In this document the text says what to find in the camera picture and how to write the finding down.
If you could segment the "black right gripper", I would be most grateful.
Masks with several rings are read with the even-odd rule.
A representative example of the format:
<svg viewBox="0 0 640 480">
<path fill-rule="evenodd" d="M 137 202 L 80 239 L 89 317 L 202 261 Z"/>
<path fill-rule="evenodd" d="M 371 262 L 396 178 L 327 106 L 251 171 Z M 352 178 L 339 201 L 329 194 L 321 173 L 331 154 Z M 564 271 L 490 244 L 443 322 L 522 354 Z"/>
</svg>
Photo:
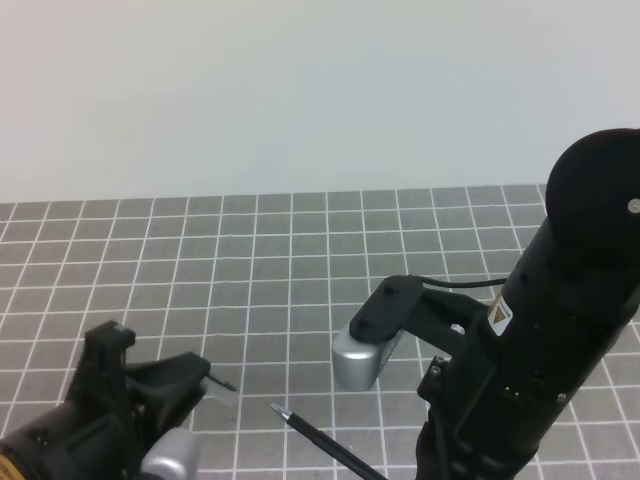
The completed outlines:
<svg viewBox="0 0 640 480">
<path fill-rule="evenodd" d="M 418 395 L 430 406 L 416 444 L 419 479 L 512 479 L 575 394 L 566 349 L 493 358 L 460 349 L 434 358 Z"/>
</svg>

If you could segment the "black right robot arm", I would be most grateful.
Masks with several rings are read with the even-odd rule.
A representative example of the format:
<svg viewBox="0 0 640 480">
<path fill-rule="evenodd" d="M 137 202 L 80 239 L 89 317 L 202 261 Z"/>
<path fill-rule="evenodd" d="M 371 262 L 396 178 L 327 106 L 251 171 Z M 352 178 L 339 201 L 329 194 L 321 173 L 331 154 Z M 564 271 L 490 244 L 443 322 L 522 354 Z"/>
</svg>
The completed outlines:
<svg viewBox="0 0 640 480">
<path fill-rule="evenodd" d="M 420 479 L 511 479 L 639 307 L 639 133 L 604 130 L 554 165 L 546 217 L 420 395 Z"/>
</svg>

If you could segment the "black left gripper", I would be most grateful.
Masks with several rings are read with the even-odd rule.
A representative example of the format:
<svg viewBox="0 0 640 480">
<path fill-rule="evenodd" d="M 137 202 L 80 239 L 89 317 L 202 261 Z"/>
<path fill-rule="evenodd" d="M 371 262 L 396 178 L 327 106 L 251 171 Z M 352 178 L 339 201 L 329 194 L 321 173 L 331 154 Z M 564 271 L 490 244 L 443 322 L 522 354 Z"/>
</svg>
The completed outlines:
<svg viewBox="0 0 640 480">
<path fill-rule="evenodd" d="M 116 321 L 85 333 L 65 401 L 1 440 L 3 479 L 144 477 L 144 456 L 204 397 L 211 364 L 186 352 L 126 366 L 135 339 Z"/>
</svg>

